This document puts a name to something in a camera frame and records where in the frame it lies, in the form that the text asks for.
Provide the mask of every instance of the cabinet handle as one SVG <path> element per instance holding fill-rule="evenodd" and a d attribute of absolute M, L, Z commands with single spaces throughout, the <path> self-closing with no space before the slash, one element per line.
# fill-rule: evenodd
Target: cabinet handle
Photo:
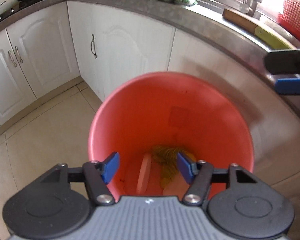
<path fill-rule="evenodd" d="M 17 64 L 14 62 L 13 57 L 11 55 L 11 50 L 8 51 L 8 54 L 9 54 L 9 58 L 10 58 L 11 62 L 13 63 L 13 66 L 17 67 Z"/>
<path fill-rule="evenodd" d="M 97 54 L 96 54 L 96 46 L 95 46 L 95 44 L 94 44 L 94 34 L 92 34 L 92 40 L 91 40 L 90 49 L 91 49 L 91 52 L 92 52 L 92 54 L 94 55 L 94 57 L 97 58 Z"/>
<path fill-rule="evenodd" d="M 19 53 L 19 50 L 18 50 L 18 47 L 17 47 L 17 46 L 15 46 L 15 50 L 16 50 L 17 55 L 18 55 L 19 58 L 20 58 L 20 63 L 22 64 L 22 63 L 23 63 L 23 59 L 21 58 L 21 55 L 20 55 L 20 53 Z"/>

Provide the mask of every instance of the gray stone countertop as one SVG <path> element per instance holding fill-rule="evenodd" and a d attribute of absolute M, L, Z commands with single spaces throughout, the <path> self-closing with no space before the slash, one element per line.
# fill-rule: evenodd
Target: gray stone countertop
<path fill-rule="evenodd" d="M 271 50 L 242 28 L 227 22 L 222 15 L 200 5 L 186 7 L 156 0 L 42 0 L 19 10 L 0 22 L 0 31 L 19 19 L 63 1 L 101 4 L 142 14 L 165 22 L 220 49 L 244 65 L 270 87 L 278 76 L 271 76 L 263 57 Z M 300 96 L 283 96 L 300 117 Z"/>

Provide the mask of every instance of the kitchen cabinet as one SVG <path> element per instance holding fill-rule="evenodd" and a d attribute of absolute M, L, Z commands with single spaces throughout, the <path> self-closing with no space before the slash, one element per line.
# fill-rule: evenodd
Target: kitchen cabinet
<path fill-rule="evenodd" d="M 180 30 L 176 30 L 168 71 L 206 80 L 237 106 L 250 128 L 254 173 L 260 179 L 273 185 L 300 171 L 300 119 L 251 71 Z"/>
<path fill-rule="evenodd" d="M 0 32 L 0 125 L 35 100 L 4 29 Z"/>
<path fill-rule="evenodd" d="M 80 75 L 100 100 L 105 100 L 103 90 L 100 30 L 96 5 L 68 1 L 69 20 Z"/>
<path fill-rule="evenodd" d="M 167 70 L 174 27 L 103 5 L 70 1 L 68 10 L 81 76 L 101 100 L 138 75 Z"/>
<path fill-rule="evenodd" d="M 37 98 L 80 75 L 66 2 L 30 14 L 7 31 Z"/>

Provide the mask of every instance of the cutting board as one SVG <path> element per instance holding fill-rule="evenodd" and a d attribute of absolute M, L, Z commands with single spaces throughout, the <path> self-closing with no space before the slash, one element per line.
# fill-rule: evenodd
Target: cutting board
<path fill-rule="evenodd" d="M 222 16 L 224 19 L 258 37 L 272 49 L 296 49 L 281 35 L 255 18 L 229 8 L 224 9 Z"/>

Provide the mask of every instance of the ribbed gray surface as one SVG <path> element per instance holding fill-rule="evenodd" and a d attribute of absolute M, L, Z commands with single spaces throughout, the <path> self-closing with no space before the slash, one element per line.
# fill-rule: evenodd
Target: ribbed gray surface
<path fill-rule="evenodd" d="M 22 239 L 13 236 L 11 240 Z M 59 240 L 233 240 L 212 226 L 198 207 L 177 197 L 122 197 L 99 207 L 89 222 Z"/>

